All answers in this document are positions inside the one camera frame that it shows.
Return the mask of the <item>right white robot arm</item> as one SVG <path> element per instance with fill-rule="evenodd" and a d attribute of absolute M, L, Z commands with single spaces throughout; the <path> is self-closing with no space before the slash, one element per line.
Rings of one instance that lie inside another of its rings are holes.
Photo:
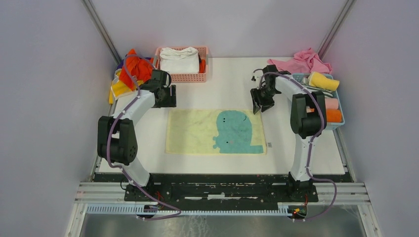
<path fill-rule="evenodd" d="M 250 90 L 253 113 L 272 108 L 276 94 L 285 95 L 291 103 L 290 126 L 296 142 L 285 194 L 289 200 L 299 201 L 313 186 L 311 157 L 317 137 L 327 126 L 325 95 L 321 91 L 309 91 L 291 74 L 278 71 L 274 65 L 267 65 L 261 71 L 259 86 Z"/>

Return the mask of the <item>yellow green teal towel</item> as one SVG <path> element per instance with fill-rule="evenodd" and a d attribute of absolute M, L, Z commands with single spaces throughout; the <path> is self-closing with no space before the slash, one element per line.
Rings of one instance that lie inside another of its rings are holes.
<path fill-rule="evenodd" d="M 260 114 L 251 110 L 173 109 L 168 114 L 166 149 L 178 155 L 264 155 Z"/>

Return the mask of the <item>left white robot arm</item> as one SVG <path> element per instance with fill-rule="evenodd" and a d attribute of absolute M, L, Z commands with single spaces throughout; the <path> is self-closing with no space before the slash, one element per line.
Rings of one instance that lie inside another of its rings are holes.
<path fill-rule="evenodd" d="M 176 87 L 171 75 L 163 70 L 153 70 L 151 78 L 140 85 L 130 101 L 111 116 L 98 121 L 97 153 L 111 168 L 119 169 L 144 201 L 155 196 L 155 187 L 149 184 L 150 173 L 138 159 L 138 141 L 135 126 L 151 108 L 176 107 Z"/>

